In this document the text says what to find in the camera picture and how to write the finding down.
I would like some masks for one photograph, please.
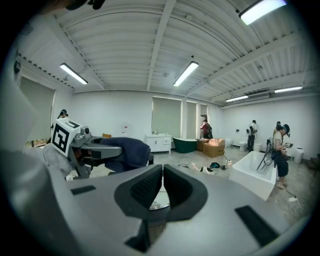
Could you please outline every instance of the man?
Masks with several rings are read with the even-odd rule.
[[[200,126],[200,129],[203,130],[203,137],[205,139],[212,139],[212,128],[210,124],[208,124],[208,120],[204,119],[202,126]]]
[[[251,152],[254,150],[255,144],[255,133],[257,132],[257,122],[256,120],[252,120],[252,123],[249,125],[251,130],[251,135],[248,136],[248,151]]]

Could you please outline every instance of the black cloth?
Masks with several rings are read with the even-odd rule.
[[[279,177],[286,176],[289,172],[289,165],[288,165],[288,162],[283,157],[281,151],[278,150],[275,152],[275,160],[274,161],[275,161],[275,164],[277,165],[278,176]]]
[[[149,164],[148,164],[149,166],[154,164],[154,155],[153,154],[149,155],[148,161],[149,161]]]
[[[127,137],[103,138],[100,144],[122,147],[122,154],[107,159],[104,163],[106,168],[109,168],[117,173],[131,171],[147,165],[150,147],[139,139]]]
[[[255,144],[255,136],[249,135],[248,136],[248,151],[251,152],[254,150],[254,144]]]

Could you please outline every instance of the woman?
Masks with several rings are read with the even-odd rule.
[[[289,166],[284,158],[282,149],[286,146],[283,145],[284,136],[290,132],[289,125],[284,124],[283,126],[277,125],[276,132],[273,135],[273,149],[275,150],[275,164],[278,169],[279,180],[275,184],[279,189],[284,189],[287,186],[286,175],[289,171]]]
[[[210,124],[208,124],[208,120],[204,119],[202,126],[200,126],[200,129],[203,130],[203,138],[205,139],[212,139],[212,135],[210,134]]]
[[[62,109],[57,119],[66,118],[68,116],[69,115],[67,114],[67,111],[65,109]],[[49,143],[51,143],[51,138],[49,138],[48,141],[46,142],[46,144],[49,144]]]

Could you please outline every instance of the backpack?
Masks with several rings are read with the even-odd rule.
[[[213,136],[212,136],[212,127],[211,127],[210,124],[208,124],[208,123],[207,123],[206,133],[209,135],[209,139],[213,139]]]

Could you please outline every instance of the dark pants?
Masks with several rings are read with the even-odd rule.
[[[248,137],[248,151],[251,152],[254,150],[254,144],[255,144],[255,136],[249,135]]]
[[[280,151],[275,153],[275,164],[278,167],[278,176],[284,177],[289,172],[288,162],[284,159]]]

